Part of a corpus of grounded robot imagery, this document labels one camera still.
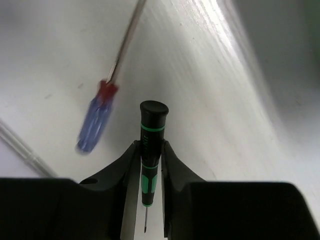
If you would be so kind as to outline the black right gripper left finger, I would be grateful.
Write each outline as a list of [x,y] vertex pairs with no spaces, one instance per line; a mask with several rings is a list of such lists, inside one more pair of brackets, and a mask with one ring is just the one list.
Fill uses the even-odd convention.
[[140,143],[96,174],[67,178],[1,178],[3,240],[118,240],[131,180],[140,174]]

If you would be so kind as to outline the black green precision screwdriver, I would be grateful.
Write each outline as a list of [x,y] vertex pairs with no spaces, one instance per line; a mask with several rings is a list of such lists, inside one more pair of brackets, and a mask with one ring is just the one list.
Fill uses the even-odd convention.
[[169,108],[162,102],[146,100],[140,104],[141,197],[145,207],[144,232],[147,231],[148,208],[154,202],[158,165],[164,141]]

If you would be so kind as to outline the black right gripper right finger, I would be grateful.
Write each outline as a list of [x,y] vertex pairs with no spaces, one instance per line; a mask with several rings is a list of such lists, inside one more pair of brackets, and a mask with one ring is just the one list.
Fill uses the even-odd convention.
[[301,192],[281,181],[206,181],[168,141],[161,152],[163,231],[169,240],[317,240]]

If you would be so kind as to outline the blue red screwdriver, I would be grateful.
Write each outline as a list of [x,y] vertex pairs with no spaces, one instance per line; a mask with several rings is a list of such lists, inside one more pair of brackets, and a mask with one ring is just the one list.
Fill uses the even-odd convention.
[[112,66],[108,77],[99,82],[98,91],[95,97],[90,101],[77,138],[76,148],[81,154],[91,153],[105,130],[113,109],[115,95],[119,90],[116,80],[120,73],[129,45],[133,39],[133,35],[139,23],[145,4],[145,0],[137,1],[118,50],[115,63]]

